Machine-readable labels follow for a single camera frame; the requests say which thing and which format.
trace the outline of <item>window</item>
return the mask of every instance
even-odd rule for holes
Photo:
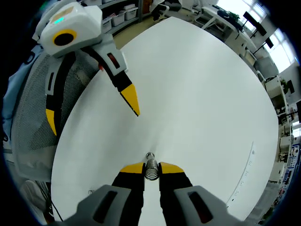
[[[219,0],[217,5],[224,10],[238,14],[242,23],[246,22],[244,18],[245,12],[248,12],[259,23],[266,16],[266,12],[256,3],[256,0]],[[255,30],[255,27],[250,22],[247,22],[245,26],[252,32]]]
[[[293,137],[300,137],[301,136],[301,128],[293,130]]]
[[[281,73],[294,63],[295,55],[289,41],[285,38],[279,28],[270,36],[270,39],[274,46],[270,49],[268,45],[265,44],[264,47],[269,52],[279,73]]]
[[[298,121],[293,122],[293,126],[297,126],[297,125],[299,125],[299,122],[298,122]]]

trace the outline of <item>black cable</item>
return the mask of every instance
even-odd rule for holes
[[[51,201],[51,203],[52,203],[53,207],[55,208],[55,210],[56,210],[56,213],[58,214],[59,218],[61,219],[61,221],[63,221],[63,219],[62,219],[61,215],[59,214],[59,212],[58,212],[57,208],[55,207],[55,204],[52,202],[52,200],[51,200],[51,199],[50,199],[50,201]]]
[[[36,181],[36,184],[39,186],[39,188],[40,188],[40,190],[41,190],[41,192],[42,192],[42,194],[43,194],[43,196],[45,195],[46,196],[46,194],[45,194],[45,191],[43,191],[43,189],[41,188],[41,186],[37,183],[37,181]],[[53,203],[53,201],[52,201],[52,199],[51,199],[51,194],[50,194],[50,192],[48,191],[48,194],[49,194],[49,197],[50,197],[50,202],[51,202],[51,204],[53,205],[53,207],[55,208],[55,210],[56,210],[56,213],[58,214],[58,216],[59,216],[59,218],[60,218],[60,220],[63,222],[63,219],[62,219],[62,217],[61,217],[61,215],[60,215],[60,213],[58,212],[58,210],[57,210],[57,208],[56,208],[56,206],[55,206],[55,204]]]

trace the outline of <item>white tabletop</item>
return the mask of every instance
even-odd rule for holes
[[[171,17],[122,51],[135,84],[136,117],[99,72],[78,99],[62,132],[52,171],[52,200],[63,218],[119,170],[153,151],[183,168],[193,185],[226,202],[255,145],[254,167],[229,212],[245,219],[273,168],[278,121],[251,69],[208,32]],[[165,225],[158,180],[146,181],[140,225]]]

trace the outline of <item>spring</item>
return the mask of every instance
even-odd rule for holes
[[[158,163],[155,160],[155,155],[153,153],[147,153],[146,158],[147,158],[147,162],[146,162],[145,178],[148,180],[158,179]]]

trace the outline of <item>white storage box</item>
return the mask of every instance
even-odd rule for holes
[[[133,19],[136,17],[136,14],[137,14],[137,9],[138,7],[135,7],[135,8],[131,8],[129,10],[126,11],[126,20],[130,20],[130,19]]]
[[[87,6],[101,6],[103,0],[84,0]]]
[[[111,17],[107,17],[103,20],[103,29],[102,29],[102,33],[107,33],[109,30],[112,29],[112,18]]]
[[[114,1],[114,0],[103,0],[103,3],[108,3],[110,1]]]
[[[129,4],[129,5],[127,5],[127,6],[124,6],[123,9],[124,9],[124,10],[129,10],[129,9],[135,8],[135,7],[136,7],[135,4]]]
[[[112,17],[112,25],[114,27],[116,27],[119,24],[122,24],[124,22],[124,14],[125,14],[125,12],[120,12],[117,16]]]

